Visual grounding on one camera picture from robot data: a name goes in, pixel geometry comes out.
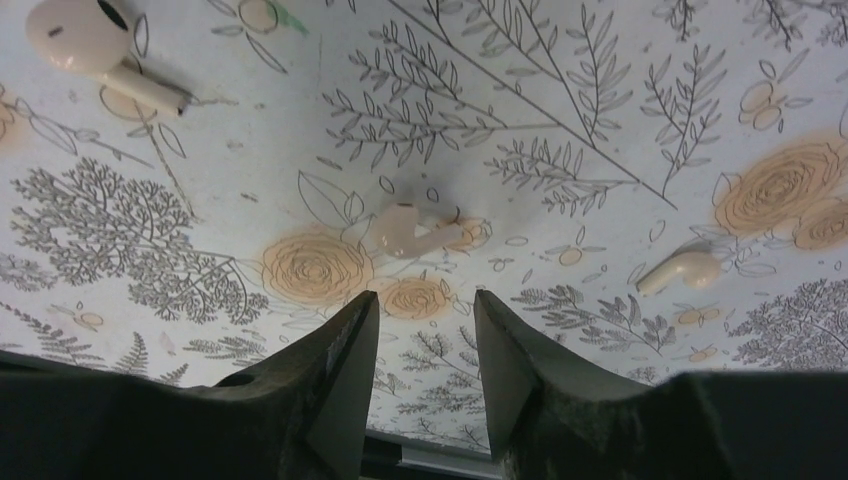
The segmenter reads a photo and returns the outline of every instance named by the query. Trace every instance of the wireless earbud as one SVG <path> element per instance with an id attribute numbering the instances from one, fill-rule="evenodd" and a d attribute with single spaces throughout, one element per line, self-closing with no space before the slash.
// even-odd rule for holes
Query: wireless earbud
<path id="1" fill-rule="evenodd" d="M 186 99 L 127 69 L 132 32 L 125 17 L 105 0 L 46 0 L 30 12 L 26 34 L 40 57 L 54 67 L 87 75 L 161 112 L 181 115 Z"/>
<path id="2" fill-rule="evenodd" d="M 451 224 L 420 237 L 415 236 L 418 209 L 406 203 L 387 208 L 371 224 L 371 238 L 381 250 L 397 258 L 416 258 L 462 240 L 462 227 Z"/>
<path id="3" fill-rule="evenodd" d="M 647 297 L 659 292 L 672 278 L 683 276 L 683 284 L 702 289 L 710 286 L 721 275 L 721 263 L 706 252 L 685 252 L 661 263 L 651 273 L 636 283 L 636 290 Z"/>

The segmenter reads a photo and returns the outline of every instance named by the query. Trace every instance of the patterned surface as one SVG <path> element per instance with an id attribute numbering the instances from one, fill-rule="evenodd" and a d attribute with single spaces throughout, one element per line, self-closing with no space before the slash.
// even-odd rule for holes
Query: patterned surface
<path id="1" fill-rule="evenodd" d="M 477 450 L 480 286 L 645 383 L 848 363 L 841 0 L 131 2 L 180 119 L 37 59 L 34 3 L 0 4 L 0 348 L 211 384 L 368 288 L 372 428 Z M 400 201 L 462 241 L 380 254 Z M 637 298 L 681 247 L 726 274 Z"/>

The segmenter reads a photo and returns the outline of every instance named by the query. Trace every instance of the leaf drawing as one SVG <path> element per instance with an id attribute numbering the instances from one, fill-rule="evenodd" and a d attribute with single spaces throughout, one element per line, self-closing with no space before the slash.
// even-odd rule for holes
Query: leaf drawing
<path id="1" fill-rule="evenodd" d="M 63 282 L 126 277 L 130 299 L 169 321 L 220 314 L 240 325 L 268 306 L 265 295 L 247 291 L 234 257 L 191 246 L 191 219 L 160 184 L 127 180 L 89 158 L 58 176 L 31 170 L 12 184 L 37 205 L 12 210 L 18 244 L 48 255 Z"/>
<path id="2" fill-rule="evenodd" d="M 632 183 L 630 180 L 589 180 L 578 177 L 583 165 L 583 149 L 557 147 L 551 153 L 546 139 L 534 138 L 528 146 L 513 140 L 511 146 L 499 145 L 503 158 L 485 162 L 491 175 L 500 175 L 503 184 L 514 183 L 516 190 L 524 187 L 544 194 L 542 205 L 548 212 L 574 216 L 586 215 L 592 208 L 604 206 L 607 194 L 615 187 Z"/>
<path id="3" fill-rule="evenodd" d="M 566 75 L 579 87 L 578 98 L 583 107 L 581 118 L 587 135 L 590 139 L 607 142 L 609 138 L 601 130 L 621 129 L 621 125 L 607 114 L 626 104 L 633 96 L 632 90 L 623 93 L 616 91 L 618 84 L 630 71 L 630 64 L 616 68 L 618 35 L 609 36 L 614 12 L 610 12 L 597 29 L 593 28 L 595 14 L 587 14 L 585 4 L 581 6 L 580 14 L 581 28 L 569 29 L 566 33 L 585 43 L 574 51 L 576 58 L 583 57 L 584 60 L 580 61 L 579 72 L 568 70 Z"/>
<path id="4" fill-rule="evenodd" d="M 147 58 L 147 47 L 150 44 L 150 29 L 147 25 L 147 15 L 142 14 L 135 21 L 133 28 L 133 45 L 139 58 Z"/>
<path id="5" fill-rule="evenodd" d="M 327 227 L 344 229 L 355 223 L 345 213 L 345 205 L 351 201 L 351 196 L 341 188 L 305 172 L 298 174 L 297 188 L 309 212 Z"/>
<path id="6" fill-rule="evenodd" d="M 848 367 L 848 280 L 802 283 L 747 313 L 731 337 L 747 337 L 735 361 L 778 370 L 841 371 Z"/>
<path id="7" fill-rule="evenodd" d="M 172 387 L 178 387 L 180 386 L 180 381 L 182 381 L 183 375 L 185 375 L 186 370 L 188 370 L 188 364 L 184 363 L 176 370 L 159 375 L 158 381 L 166 385 L 170 385 Z"/>
<path id="8" fill-rule="evenodd" d="M 398 393 L 410 388 L 394 373 L 386 373 L 379 367 L 374 369 L 374 390 L 400 398 Z"/>
<path id="9" fill-rule="evenodd" d="M 222 337 L 218 340 L 197 339 L 188 342 L 183 350 L 202 353 L 211 360 L 232 360 L 236 367 L 247 368 L 265 359 L 266 349 L 262 343 L 240 337 Z"/>
<path id="10" fill-rule="evenodd" d="M 224 16 L 227 16 L 227 17 L 230 17 L 230 18 L 238 18 L 238 14 L 236 13 L 235 10 L 233 10 L 233 7 L 227 5 L 227 3 L 224 0 L 206 0 L 206 2 L 209 3 L 209 5 L 211 5 L 212 8 L 214 8 L 215 10 L 218 10 Z"/>
<path id="11" fill-rule="evenodd" d="M 783 133 L 785 123 L 783 113 L 787 110 L 806 107 L 813 102 L 813 99 L 790 98 L 788 95 L 780 95 L 777 89 L 798 70 L 809 53 L 810 49 L 805 48 L 795 55 L 779 76 L 772 62 L 766 59 L 760 60 L 760 71 L 766 79 L 752 84 L 742 95 L 739 102 L 740 124 L 750 124 L 754 130 L 760 132 L 777 125 L 778 133 Z"/>
<path id="12" fill-rule="evenodd" d="M 37 262 L 0 253 L 0 280 L 22 292 L 37 292 L 53 288 L 57 277 L 43 270 Z"/>
<path id="13" fill-rule="evenodd" d="M 265 65 L 268 65 L 269 67 L 271 67 L 272 70 L 276 72 L 288 75 L 289 71 L 286 70 L 285 67 L 283 67 L 283 64 L 281 64 L 279 60 L 274 58 L 274 55 L 272 55 L 267 48 L 265 48 L 264 46 L 262 46 L 261 43 L 259 43 L 259 40 L 257 40 L 256 37 L 254 37 L 248 32 L 245 32 L 244 35 L 245 37 L 247 37 L 247 43 L 250 44 L 250 48 L 252 48 L 253 51 L 256 52 L 256 55 L 259 57 L 260 60 L 265 63 Z"/>
<path id="14" fill-rule="evenodd" d="M 164 123 L 159 123 L 159 134 L 162 135 L 162 140 L 165 142 L 165 145 L 171 149 L 178 157 L 186 158 L 185 150 L 183 150 L 183 146 L 180 143 L 179 137 L 171 127 L 165 125 Z"/>
<path id="15" fill-rule="evenodd" d="M 360 81 L 373 82 L 370 91 L 362 92 L 364 107 L 354 104 L 351 98 L 356 98 L 355 96 L 348 96 L 341 91 L 335 92 L 335 95 L 324 95 L 324 100 L 335 108 L 333 116 L 345 119 L 341 129 L 329 129 L 327 133 L 336 140 L 337 148 L 348 144 L 353 147 L 349 160 L 353 161 L 364 155 L 371 160 L 372 168 L 377 168 L 389 155 L 392 155 L 397 158 L 398 166 L 402 166 L 415 152 L 417 155 L 423 155 L 425 161 L 428 160 L 437 144 L 458 151 L 461 148 L 474 147 L 487 142 L 496 131 L 557 128 L 572 136 L 584 147 L 590 148 L 601 160 L 621 171 L 629 180 L 638 183 L 644 190 L 660 198 L 672 208 L 676 208 L 657 189 L 641 181 L 621 162 L 596 144 L 595 139 L 599 139 L 598 133 L 606 135 L 601 130 L 615 130 L 617 125 L 601 114 L 611 111 L 610 105 L 617 108 L 620 106 L 617 102 L 623 104 L 630 96 L 627 92 L 613 94 L 611 90 L 613 86 L 618 85 L 619 77 L 625 75 L 627 69 L 616 70 L 608 59 L 614 53 L 612 50 L 615 47 L 613 42 L 615 36 L 606 41 L 609 25 L 602 23 L 602 28 L 592 30 L 593 48 L 599 45 L 601 48 L 597 52 L 596 61 L 604 65 L 603 72 L 598 72 L 598 89 L 604 92 L 599 95 L 599 100 L 602 98 L 603 101 L 600 103 L 604 105 L 598 109 L 597 124 L 592 131 L 589 128 L 595 122 L 594 113 L 589 117 L 590 120 L 585 122 L 582 115 L 583 108 L 580 106 L 585 99 L 580 99 L 577 90 L 572 90 L 570 80 L 566 79 L 564 70 L 556 63 L 552 54 L 561 37 L 561 29 L 557 25 L 552 26 L 550 19 L 537 18 L 539 1 L 485 0 L 483 3 L 483 1 L 465 0 L 465 4 L 472 5 L 469 11 L 463 10 L 461 5 L 454 5 L 455 2 L 431 0 L 426 7 L 423 7 L 423 11 L 429 17 L 438 16 L 435 27 L 432 26 L 433 22 L 430 18 L 422 19 L 415 15 L 413 12 L 417 11 L 416 9 L 410 10 L 396 0 L 387 1 L 395 10 L 402 13 L 409 23 L 398 24 L 391 21 L 383 25 L 382 30 L 371 31 L 370 36 L 382 46 L 375 48 L 373 55 L 357 50 L 355 54 L 348 57 L 354 65 L 362 68 Z M 507 50 L 518 47 L 530 66 L 510 67 L 509 72 L 500 75 L 458 48 L 447 31 L 442 28 L 441 20 L 444 15 L 457 15 L 461 12 L 468 12 L 465 18 L 467 25 L 465 35 L 476 35 L 488 29 L 489 37 L 492 37 L 494 33 L 492 42 L 496 42 L 499 35 L 503 40 L 501 43 L 491 44 L 487 42 L 487 37 L 483 41 L 484 51 L 479 55 L 480 58 L 499 57 Z M 591 30 L 594 25 L 589 25 L 590 18 L 594 17 L 587 11 L 586 27 Z M 435 42 L 422 41 L 416 36 L 414 27 L 427 32 L 430 35 L 428 38 L 435 38 Z M 512 124 L 496 116 L 491 105 L 468 100 L 464 95 L 463 87 L 459 84 L 459 68 L 453 61 L 443 56 L 461 57 L 469 68 L 491 79 L 496 91 L 509 92 L 521 103 L 544 117 L 545 123 Z M 607 74 L 606 71 L 611 66 L 613 68 Z M 527 76 L 537 76 L 536 73 L 531 75 L 533 69 L 539 70 L 538 75 L 558 81 L 562 86 L 581 120 L 582 132 L 567 125 L 551 110 L 523 93 L 520 80 Z M 601 79 L 605 79 L 603 85 L 601 85 Z M 389 97 L 388 101 L 378 98 L 376 93 L 379 93 L 380 97 Z M 404 128 L 396 128 L 399 125 L 403 125 Z"/>
<path id="16" fill-rule="evenodd" d="M 706 0 L 663 0 L 663 4 L 654 9 L 653 15 L 663 19 L 677 32 L 678 42 L 685 42 L 700 33 L 701 29 L 692 25 L 692 20 L 706 5 Z"/>
<path id="17" fill-rule="evenodd" d="M 762 35 L 766 41 L 774 40 L 775 47 L 792 50 L 792 41 L 804 38 L 801 26 L 807 20 L 800 2 L 794 0 L 753 0 L 753 9 L 743 21 L 753 25 L 756 38 Z"/>
<path id="18" fill-rule="evenodd" d="M 419 395 L 417 402 L 400 404 L 398 410 L 401 414 L 433 415 L 442 412 L 478 414 L 485 411 L 483 385 L 478 370 L 477 343 L 465 327 L 460 327 L 459 334 L 464 345 L 458 356 L 459 360 L 467 365 L 465 368 L 451 358 L 454 346 L 443 333 L 430 335 L 419 331 L 412 335 L 412 341 L 419 351 L 408 350 L 400 355 L 406 362 L 403 369 L 408 372 L 447 369 L 450 373 L 442 385 L 430 387 Z"/>
<path id="19" fill-rule="evenodd" d="M 104 369 L 103 357 L 88 353 L 91 344 L 81 343 L 77 337 L 68 337 L 61 329 L 55 329 L 52 325 L 41 322 L 29 314 L 26 314 L 11 305 L 0 303 L 7 312 L 24 322 L 35 334 L 41 347 L 38 356 L 53 360 L 54 362 L 67 363 L 78 367 Z"/>
<path id="20" fill-rule="evenodd" d="M 619 297 L 607 302 L 598 300 L 598 313 L 581 306 L 583 294 L 570 285 L 557 285 L 547 291 L 522 290 L 512 300 L 526 305 L 525 311 L 543 312 L 542 319 L 549 327 L 563 330 L 580 329 L 580 341 L 596 345 L 602 352 L 626 352 L 633 345 L 650 348 L 662 357 L 662 349 L 677 342 L 673 326 L 657 315 L 655 318 L 642 316 L 639 302 L 632 295 L 628 302 Z"/>
<path id="21" fill-rule="evenodd" d="M 146 378 L 147 367 L 147 346 L 144 344 L 141 335 L 138 332 L 133 332 L 133 345 L 130 351 L 118 360 L 117 364 L 112 367 L 112 371 Z"/>
<path id="22" fill-rule="evenodd" d="M 727 70 L 713 74 L 724 59 L 725 51 L 710 58 L 710 50 L 710 46 L 702 49 L 696 44 L 692 61 L 683 62 L 686 74 L 675 78 L 668 86 L 663 86 L 662 82 L 669 71 L 671 55 L 659 66 L 651 64 L 648 68 L 645 87 L 649 96 L 640 108 L 646 116 L 662 118 L 665 123 L 655 138 L 664 161 L 669 164 L 663 196 L 669 182 L 684 167 L 695 168 L 710 162 L 709 157 L 695 157 L 695 150 L 720 139 L 719 135 L 708 137 L 705 134 L 721 119 L 721 113 L 716 113 L 719 99 L 711 94 L 727 75 Z"/>

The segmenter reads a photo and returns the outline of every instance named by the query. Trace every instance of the branch drawing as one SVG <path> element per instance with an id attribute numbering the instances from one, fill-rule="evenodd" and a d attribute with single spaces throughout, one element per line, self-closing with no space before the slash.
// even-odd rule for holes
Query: branch drawing
<path id="1" fill-rule="evenodd" d="M 582 55 L 586 58 L 586 60 L 580 61 L 581 72 L 568 70 L 566 75 L 569 80 L 580 87 L 578 97 L 585 109 L 581 119 L 586 128 L 586 134 L 592 142 L 595 139 L 604 142 L 609 141 L 609 138 L 599 129 L 621 130 L 621 125 L 605 114 L 623 106 L 633 96 L 633 90 L 628 90 L 621 95 L 615 90 L 630 71 L 630 64 L 623 65 L 616 70 L 618 55 L 615 54 L 615 46 L 618 44 L 618 35 L 614 35 L 606 42 L 607 34 L 612 25 L 613 14 L 614 12 L 610 12 L 601 22 L 600 27 L 595 30 L 593 38 L 592 27 L 595 24 L 595 14 L 587 17 L 586 5 L 583 4 L 580 7 L 581 28 L 579 30 L 566 30 L 569 37 L 586 43 L 585 46 L 574 51 L 575 56 Z"/>
<path id="2" fill-rule="evenodd" d="M 400 404 L 400 413 L 439 414 L 447 411 L 477 414 L 485 411 L 483 385 L 478 370 L 477 342 L 467 328 L 460 327 L 459 333 L 465 346 L 458 356 L 466 364 L 466 368 L 448 358 L 454 352 L 454 346 L 443 333 L 430 335 L 419 331 L 412 335 L 412 341 L 419 351 L 407 350 L 400 355 L 407 364 L 403 369 L 407 372 L 427 372 L 446 368 L 450 373 L 444 384 L 426 389 L 416 403 Z"/>
<path id="3" fill-rule="evenodd" d="M 654 18 L 661 18 L 677 32 L 677 41 L 686 42 L 701 29 L 692 25 L 696 13 L 707 5 L 706 0 L 663 0 L 653 11 Z"/>
<path id="4" fill-rule="evenodd" d="M 0 280 L 23 292 L 37 292 L 53 288 L 57 277 L 43 270 L 37 262 L 0 253 Z"/>
<path id="5" fill-rule="evenodd" d="M 755 25 L 752 37 L 763 35 L 763 39 L 777 39 L 775 47 L 792 50 L 792 41 L 804 38 L 801 26 L 807 20 L 802 6 L 792 0 L 753 0 L 754 7 L 743 21 Z"/>
<path id="6" fill-rule="evenodd" d="M 600 209 L 607 194 L 615 187 L 633 184 L 631 180 L 584 180 L 578 178 L 583 165 L 583 149 L 572 149 L 571 142 L 565 148 L 558 147 L 551 154 L 546 139 L 536 137 L 530 148 L 523 141 L 513 140 L 512 146 L 498 145 L 504 157 L 485 162 L 492 169 L 491 175 L 501 175 L 503 184 L 515 182 L 517 190 L 532 183 L 532 191 L 541 189 L 545 193 L 542 205 L 548 212 L 554 209 L 560 214 L 574 216 L 578 208 L 583 215 L 592 207 Z"/>
<path id="7" fill-rule="evenodd" d="M 218 340 L 197 339 L 183 347 L 187 352 L 199 352 L 211 360 L 232 360 L 236 367 L 247 368 L 265 359 L 265 346 L 240 337 L 222 337 Z"/>
<path id="8" fill-rule="evenodd" d="M 752 337 L 733 360 L 779 370 L 839 371 L 848 366 L 848 280 L 805 282 L 748 312 L 731 337 Z"/>
<path id="9" fill-rule="evenodd" d="M 191 246 L 190 217 L 162 185 L 127 180 L 89 158 L 58 176 L 31 170 L 12 184 L 38 205 L 12 210 L 18 244 L 47 254 L 70 285 L 129 277 L 130 299 L 168 321 L 223 314 L 240 325 L 268 307 L 265 295 L 247 292 L 234 257 Z"/>
<path id="10" fill-rule="evenodd" d="M 662 86 L 663 78 L 671 65 L 671 55 L 659 67 L 651 64 L 648 68 L 645 87 L 649 96 L 646 99 L 647 104 L 640 108 L 648 117 L 663 117 L 666 122 L 655 139 L 662 147 L 660 151 L 663 158 L 669 163 L 662 187 L 663 196 L 669 182 L 683 167 L 694 168 L 710 162 L 709 157 L 693 157 L 695 149 L 721 138 L 719 135 L 704 137 L 707 130 L 721 119 L 721 113 L 716 113 L 719 99 L 710 97 L 710 94 L 727 75 L 726 69 L 712 75 L 724 59 L 725 50 L 709 59 L 710 50 L 710 46 L 701 49 L 695 45 L 692 50 L 692 62 L 683 62 L 684 70 L 691 76 L 688 82 L 677 77 L 673 85 Z"/>
<path id="11" fill-rule="evenodd" d="M 407 25 L 401 39 L 397 23 L 390 22 L 382 30 L 372 30 L 372 38 L 382 41 L 384 48 L 374 49 L 373 60 L 362 51 L 350 55 L 352 64 L 362 67 L 360 81 L 372 81 L 371 92 L 363 92 L 362 106 L 354 105 L 341 90 L 335 95 L 324 94 L 324 101 L 335 109 L 333 116 L 345 116 L 340 130 L 328 130 L 338 141 L 336 148 L 347 143 L 356 145 L 349 161 L 362 154 L 363 147 L 373 145 L 375 156 L 372 171 L 391 154 L 403 166 L 417 148 L 426 163 L 437 141 L 459 150 L 459 143 L 474 147 L 484 143 L 496 131 L 556 127 L 556 124 L 507 125 L 495 116 L 489 105 L 478 107 L 462 101 L 456 65 L 440 60 L 431 44 L 419 43 Z M 387 102 L 375 100 L 374 95 L 390 85 Z M 420 100 L 408 101 L 410 90 L 422 94 Z M 359 126 L 361 135 L 355 135 Z"/>
<path id="12" fill-rule="evenodd" d="M 602 308 L 594 313 L 581 307 L 583 294 L 570 285 L 557 285 L 547 291 L 522 290 L 512 300 L 527 305 L 528 312 L 544 312 L 542 318 L 549 327 L 563 330 L 580 328 L 580 341 L 597 345 L 602 352 L 626 352 L 633 345 L 642 345 L 662 357 L 662 349 L 673 345 L 677 336 L 673 326 L 661 315 L 653 320 L 642 316 L 639 302 L 632 295 L 629 304 L 619 297 L 613 302 L 598 300 Z M 599 322 L 612 328 L 599 328 Z"/>
<path id="13" fill-rule="evenodd" d="M 458 425 L 453 432 L 445 432 L 437 428 L 432 420 L 418 417 L 413 430 L 391 430 L 388 433 L 403 435 L 409 438 L 419 438 L 430 442 L 445 445 L 457 445 L 478 452 L 488 452 L 488 438 L 486 428 L 483 425 L 473 426 L 469 424 Z"/>
<path id="14" fill-rule="evenodd" d="M 18 116 L 26 120 L 30 127 L 32 127 L 33 132 L 38 136 L 74 157 L 80 155 L 77 143 L 87 143 L 107 150 L 119 161 L 127 158 L 145 167 L 153 168 L 152 164 L 141 158 L 108 143 L 104 143 L 100 139 L 100 133 L 95 130 L 89 128 L 71 128 L 56 120 L 40 115 L 33 111 L 29 103 L 23 98 L 17 98 L 14 102 L 3 101 L 5 92 L 5 87 L 3 87 L 3 84 L 0 84 L 0 114 L 8 112 L 7 115 L 9 117 L 5 118 L 6 115 L 0 116 L 0 141 L 3 140 L 3 136 L 6 134 L 6 124 L 13 124 L 15 122 L 15 116 Z"/>

